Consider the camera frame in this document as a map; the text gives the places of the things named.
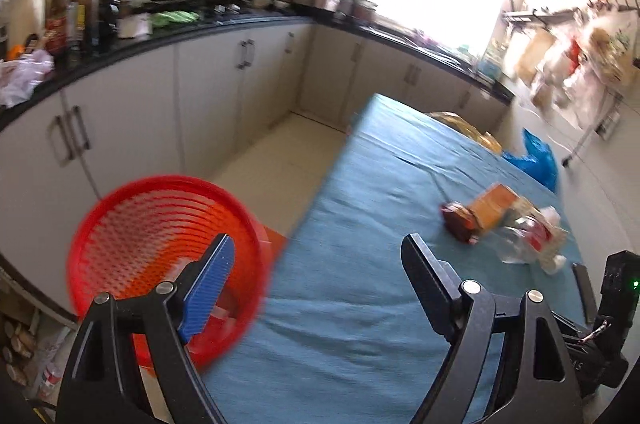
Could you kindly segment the black kitchen countertop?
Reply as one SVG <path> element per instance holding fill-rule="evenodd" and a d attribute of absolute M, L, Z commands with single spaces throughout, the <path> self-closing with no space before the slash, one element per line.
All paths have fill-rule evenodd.
<path fill-rule="evenodd" d="M 428 52 L 425 48 L 422 48 L 422 46 L 413 46 L 407 41 L 396 41 L 384 38 L 377 34 L 371 27 L 358 26 L 352 23 L 341 23 L 322 14 L 308 15 L 295 14 L 293 12 L 285 14 L 260 12 L 229 16 L 222 20 L 199 20 L 194 23 L 161 29 L 158 32 L 153 32 L 153 34 L 149 36 L 118 40 L 114 46 L 105 53 L 85 56 L 85 58 L 82 58 L 78 63 L 72 65 L 65 62 L 55 65 L 52 72 L 49 72 L 47 75 L 47 79 L 35 87 L 35 91 L 28 101 L 18 104 L 12 107 L 12 109 L 2 107 L 1 127 L 8 127 L 33 107 L 47 100 L 49 96 L 60 92 L 70 84 L 100 69 L 110 67 L 121 61 L 126 61 L 128 58 L 133 58 L 134 56 L 186 40 L 227 34 L 227 32 L 239 32 L 240 30 L 297 24 L 321 25 L 340 30 L 341 32 L 348 32 L 351 35 L 364 39 L 372 39 L 385 44 L 385 46 L 391 46 L 394 49 L 414 56 L 421 61 L 433 64 L 445 72 L 449 72 L 449 74 L 464 80 L 468 84 L 472 84 L 473 87 L 488 92 L 491 98 L 495 98 L 506 106 L 511 105 L 514 100 L 514 93 L 504 84 L 500 84 L 500 82 L 491 84 L 488 80 L 480 78 L 480 76 L 468 70 L 436 58 L 435 55 Z"/>

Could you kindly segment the orange plastic stool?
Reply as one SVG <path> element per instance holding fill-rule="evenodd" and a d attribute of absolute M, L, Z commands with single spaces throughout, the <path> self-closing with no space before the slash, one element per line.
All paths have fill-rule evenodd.
<path fill-rule="evenodd" d="M 271 261 L 275 262 L 281 256 L 282 251 L 285 250 L 286 245 L 288 245 L 288 238 L 278 231 L 274 231 L 272 228 L 269 228 L 268 225 L 264 226 L 264 230 L 270 242 Z"/>

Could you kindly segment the red plastic mesh basket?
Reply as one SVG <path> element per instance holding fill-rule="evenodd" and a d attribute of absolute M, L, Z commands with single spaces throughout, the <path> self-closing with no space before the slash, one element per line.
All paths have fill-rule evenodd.
<path fill-rule="evenodd" d="M 267 291 L 273 262 L 264 226 L 231 193 L 203 179 L 155 176 L 123 185 L 101 199 L 70 244 L 67 289 L 79 315 L 101 292 L 116 299 L 144 295 L 176 280 L 224 233 L 234 262 L 215 309 L 188 350 L 200 370 L 246 333 Z"/>

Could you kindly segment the hanging bags on rack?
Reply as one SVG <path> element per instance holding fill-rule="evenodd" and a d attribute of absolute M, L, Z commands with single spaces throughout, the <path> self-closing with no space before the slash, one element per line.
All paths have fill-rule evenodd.
<path fill-rule="evenodd" d="M 582 8 L 504 12 L 503 70 L 544 119 L 596 127 L 639 84 L 639 3 L 590 0 Z"/>

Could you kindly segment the blue table cloth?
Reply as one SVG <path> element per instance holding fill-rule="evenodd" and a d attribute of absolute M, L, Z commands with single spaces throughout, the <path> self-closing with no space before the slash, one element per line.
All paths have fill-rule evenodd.
<path fill-rule="evenodd" d="M 378 95 L 358 116 L 273 269 L 250 330 L 203 376 L 230 423 L 407 423 L 447 353 L 402 269 L 419 234 L 460 277 L 518 297 L 532 288 L 582 322 L 570 268 L 549 275 L 499 260 L 497 236 L 457 242 L 439 208 L 495 183 L 540 206 L 543 185 L 460 133 Z"/>

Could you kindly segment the dark sauce bottle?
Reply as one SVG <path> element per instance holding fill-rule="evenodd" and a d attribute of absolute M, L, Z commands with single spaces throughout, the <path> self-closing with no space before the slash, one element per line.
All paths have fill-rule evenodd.
<path fill-rule="evenodd" d="M 119 8 L 122 0 L 99 0 L 99 50 L 111 49 L 118 36 Z"/>

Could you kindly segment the white small container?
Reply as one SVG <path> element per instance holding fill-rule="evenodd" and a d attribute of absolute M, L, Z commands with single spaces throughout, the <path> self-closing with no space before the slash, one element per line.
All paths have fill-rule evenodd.
<path fill-rule="evenodd" d="M 128 15 L 118 20 L 118 38 L 136 39 L 152 34 L 151 17 L 149 13 Z"/>

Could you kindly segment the yellow plastic bag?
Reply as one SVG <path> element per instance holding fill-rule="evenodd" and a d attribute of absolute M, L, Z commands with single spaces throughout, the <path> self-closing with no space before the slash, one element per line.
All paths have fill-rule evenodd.
<path fill-rule="evenodd" d="M 473 140 L 482 147 L 485 147 L 485 149 L 490 150 L 492 153 L 502 153 L 501 144 L 490 132 L 480 132 L 480 130 L 468 123 L 458 114 L 451 112 L 433 112 L 429 113 L 428 116 L 435 119 L 435 121 L 439 121 L 449 128 L 456 130 L 461 133 L 462 136 Z"/>

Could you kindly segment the green cloth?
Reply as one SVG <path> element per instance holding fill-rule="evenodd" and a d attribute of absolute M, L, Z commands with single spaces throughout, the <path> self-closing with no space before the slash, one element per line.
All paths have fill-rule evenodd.
<path fill-rule="evenodd" d="M 162 29 L 175 25 L 196 23 L 200 20 L 198 12 L 167 11 L 157 12 L 151 15 L 150 21 L 153 29 Z"/>

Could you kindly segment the dark red snack packet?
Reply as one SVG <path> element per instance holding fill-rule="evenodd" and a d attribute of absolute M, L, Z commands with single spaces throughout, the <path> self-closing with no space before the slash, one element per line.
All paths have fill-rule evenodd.
<path fill-rule="evenodd" d="M 478 241 L 480 224 L 468 207 L 452 202 L 440 205 L 439 211 L 445 228 L 457 241 L 463 244 L 475 244 Z"/>

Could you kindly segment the pink white plastic bag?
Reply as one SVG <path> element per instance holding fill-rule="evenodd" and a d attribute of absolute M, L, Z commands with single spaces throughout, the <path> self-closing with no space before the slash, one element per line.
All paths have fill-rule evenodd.
<path fill-rule="evenodd" d="M 54 69 L 53 56 L 44 50 L 23 54 L 17 60 L 1 63 L 0 103 L 12 109 L 32 98 L 35 87 Z"/>

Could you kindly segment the blue plastic bag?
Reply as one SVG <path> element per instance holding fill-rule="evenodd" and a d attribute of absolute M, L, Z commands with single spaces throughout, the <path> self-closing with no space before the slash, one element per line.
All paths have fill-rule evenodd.
<path fill-rule="evenodd" d="M 503 151 L 502 157 L 551 192 L 555 192 L 559 170 L 550 145 L 527 129 L 523 129 L 523 143 L 524 155 Z"/>

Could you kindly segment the orange cardboard box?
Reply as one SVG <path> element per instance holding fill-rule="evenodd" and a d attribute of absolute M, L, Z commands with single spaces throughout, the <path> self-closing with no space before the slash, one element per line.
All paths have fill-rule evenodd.
<path fill-rule="evenodd" d="M 495 183 L 468 205 L 480 232 L 494 229 L 506 212 L 518 200 L 518 195 L 501 183 Z"/>

